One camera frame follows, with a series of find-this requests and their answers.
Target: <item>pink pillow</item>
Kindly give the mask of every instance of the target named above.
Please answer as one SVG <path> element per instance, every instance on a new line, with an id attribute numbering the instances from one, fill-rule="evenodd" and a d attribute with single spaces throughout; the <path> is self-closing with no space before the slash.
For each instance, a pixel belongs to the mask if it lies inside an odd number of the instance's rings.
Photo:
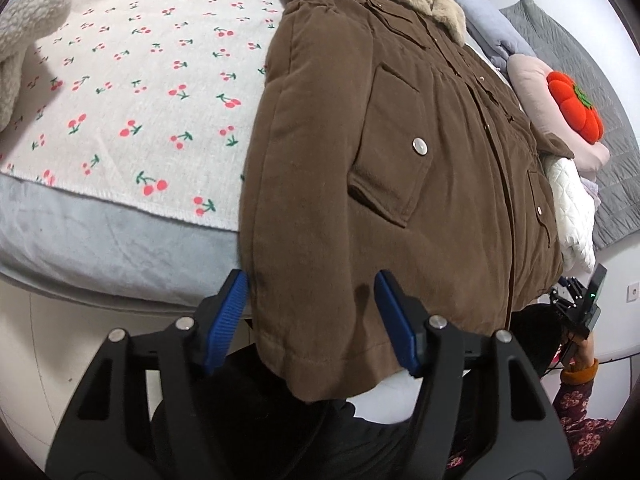
<path id="1" fill-rule="evenodd" d="M 552 68 L 537 57 L 514 54 L 507 60 L 507 73 L 524 112 L 543 134 L 556 134 L 574 152 L 575 167 L 581 173 L 595 173 L 609 161 L 604 144 L 589 144 L 576 133 L 549 92 L 546 76 Z"/>

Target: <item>gray mattress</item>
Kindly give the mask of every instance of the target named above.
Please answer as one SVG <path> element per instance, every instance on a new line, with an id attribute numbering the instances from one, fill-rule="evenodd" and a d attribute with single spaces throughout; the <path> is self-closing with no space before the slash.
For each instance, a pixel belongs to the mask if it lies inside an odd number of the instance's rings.
<path id="1" fill-rule="evenodd" d="M 183 312 L 217 293 L 239 265 L 234 232 L 5 175 L 0 198 L 0 272 L 54 297 Z"/>
<path id="2" fill-rule="evenodd" d="M 533 0 L 520 0 L 501 12 L 541 60 L 586 90 L 602 117 L 602 142 L 611 158 L 597 174 L 602 205 L 593 231 L 596 249 L 640 230 L 640 150 L 613 86 L 584 47 Z"/>

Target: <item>brown jacket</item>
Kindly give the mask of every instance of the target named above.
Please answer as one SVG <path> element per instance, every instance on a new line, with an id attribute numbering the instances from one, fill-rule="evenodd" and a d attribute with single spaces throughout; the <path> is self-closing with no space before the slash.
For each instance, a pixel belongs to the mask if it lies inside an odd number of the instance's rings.
<path id="1" fill-rule="evenodd" d="M 267 63 L 240 245 L 258 352 L 293 394 L 352 396 L 399 369 L 380 269 L 485 334 L 555 283 L 538 154 L 572 154 L 441 24 L 391 0 L 292 0 Z"/>

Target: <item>metal screw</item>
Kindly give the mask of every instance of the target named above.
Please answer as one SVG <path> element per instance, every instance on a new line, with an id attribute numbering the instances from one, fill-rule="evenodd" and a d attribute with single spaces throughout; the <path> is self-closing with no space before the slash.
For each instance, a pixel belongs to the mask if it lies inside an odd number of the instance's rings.
<path id="1" fill-rule="evenodd" d="M 112 343 L 117 343 L 119 341 L 122 341 L 126 335 L 127 333 L 123 329 L 114 328 L 113 330 L 111 330 L 111 332 L 109 332 L 109 341 L 111 341 Z"/>
<path id="2" fill-rule="evenodd" d="M 191 330 L 195 323 L 196 322 L 193 320 L 193 317 L 184 316 L 175 322 L 175 327 L 178 330 Z"/>
<path id="3" fill-rule="evenodd" d="M 431 316 L 429 318 L 429 324 L 437 330 L 442 330 L 447 325 L 447 320 L 442 316 Z"/>
<path id="4" fill-rule="evenodd" d="M 495 338 L 502 343 L 510 343 L 513 336 L 508 330 L 498 330 L 498 332 L 495 333 Z"/>

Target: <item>blue gripper pad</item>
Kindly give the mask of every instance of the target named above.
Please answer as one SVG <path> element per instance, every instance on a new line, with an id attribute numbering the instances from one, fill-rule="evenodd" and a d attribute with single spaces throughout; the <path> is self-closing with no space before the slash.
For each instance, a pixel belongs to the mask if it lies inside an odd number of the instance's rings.
<path id="1" fill-rule="evenodd" d="M 398 362 L 409 370 L 412 376 L 419 376 L 422 360 L 418 352 L 421 348 L 418 347 L 423 345 L 417 340 L 416 329 L 424 335 L 424 326 L 419 319 L 411 320 L 403 307 L 405 300 L 413 298 L 405 296 L 393 274 L 388 270 L 380 270 L 376 274 L 373 293 Z M 422 311 L 424 316 L 420 317 L 426 320 L 427 313 Z"/>
<path id="2" fill-rule="evenodd" d="M 232 278 L 233 274 L 235 274 L 233 283 L 226 296 L 220 298 L 218 313 L 211 323 L 207 336 L 207 355 L 204 359 L 204 368 L 207 374 L 224 364 L 249 295 L 249 280 L 246 273 L 235 270 L 227 280 Z M 222 286 L 219 294 L 223 294 L 225 285 Z"/>

